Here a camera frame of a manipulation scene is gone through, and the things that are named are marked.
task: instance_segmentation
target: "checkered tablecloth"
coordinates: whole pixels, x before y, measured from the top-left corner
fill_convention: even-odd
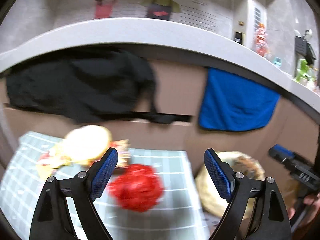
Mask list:
[[[44,185],[36,162],[42,153],[60,141],[60,138],[36,132],[20,137],[20,147],[1,181],[0,207],[22,240],[29,239],[34,208]],[[113,239],[207,240],[209,230],[186,153],[143,149],[130,149],[130,152],[131,163],[152,165],[156,169],[165,192],[157,206],[138,213],[121,209],[105,190],[94,206]],[[65,166],[55,177],[71,178],[81,170],[84,168],[80,165]],[[72,198],[67,198],[67,202],[77,237],[86,240]]]

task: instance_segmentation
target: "red crumpled object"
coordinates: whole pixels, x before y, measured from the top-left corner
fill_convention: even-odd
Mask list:
[[[109,193],[124,209],[145,212],[163,193],[160,178],[151,166],[131,164],[126,173],[109,184]]]

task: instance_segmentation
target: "black apron on cartoon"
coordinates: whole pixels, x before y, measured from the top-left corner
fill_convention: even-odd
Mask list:
[[[172,0],[169,6],[156,4],[155,1],[152,0],[148,7],[147,18],[169,21],[172,13]]]

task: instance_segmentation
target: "blue towel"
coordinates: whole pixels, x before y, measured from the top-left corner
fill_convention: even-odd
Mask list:
[[[207,130],[248,131],[268,124],[279,94],[252,80],[210,68],[199,125]]]

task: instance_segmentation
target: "white countertop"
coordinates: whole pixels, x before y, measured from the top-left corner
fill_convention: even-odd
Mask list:
[[[0,72],[47,52],[90,44],[115,43],[172,47],[231,62],[279,85],[320,114],[320,97],[316,93],[290,79],[257,53],[209,31],[155,19],[109,18],[54,29],[0,54]]]

